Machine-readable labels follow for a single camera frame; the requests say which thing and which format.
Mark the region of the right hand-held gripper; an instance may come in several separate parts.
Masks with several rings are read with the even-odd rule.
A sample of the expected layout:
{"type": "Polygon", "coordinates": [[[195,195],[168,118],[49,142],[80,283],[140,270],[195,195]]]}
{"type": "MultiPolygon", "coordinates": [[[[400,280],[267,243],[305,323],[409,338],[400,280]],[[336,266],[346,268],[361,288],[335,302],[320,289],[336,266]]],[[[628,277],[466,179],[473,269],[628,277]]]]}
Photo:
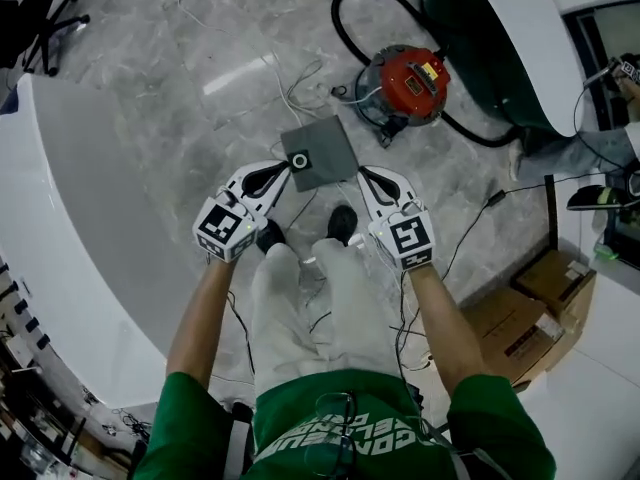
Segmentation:
{"type": "Polygon", "coordinates": [[[433,227],[424,203],[403,175],[379,166],[358,169],[357,181],[377,247],[399,271],[432,261],[433,227]]]}

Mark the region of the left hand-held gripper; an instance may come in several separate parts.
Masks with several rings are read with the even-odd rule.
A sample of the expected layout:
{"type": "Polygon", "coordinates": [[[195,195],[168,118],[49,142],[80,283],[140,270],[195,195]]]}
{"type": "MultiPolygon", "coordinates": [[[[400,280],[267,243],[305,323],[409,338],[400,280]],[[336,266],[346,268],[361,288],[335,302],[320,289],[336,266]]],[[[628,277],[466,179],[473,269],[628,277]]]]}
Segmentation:
{"type": "Polygon", "coordinates": [[[215,197],[204,202],[192,227],[197,244],[221,261],[237,260],[267,226],[266,215],[290,175],[288,162],[282,160],[240,167],[215,197]]]}

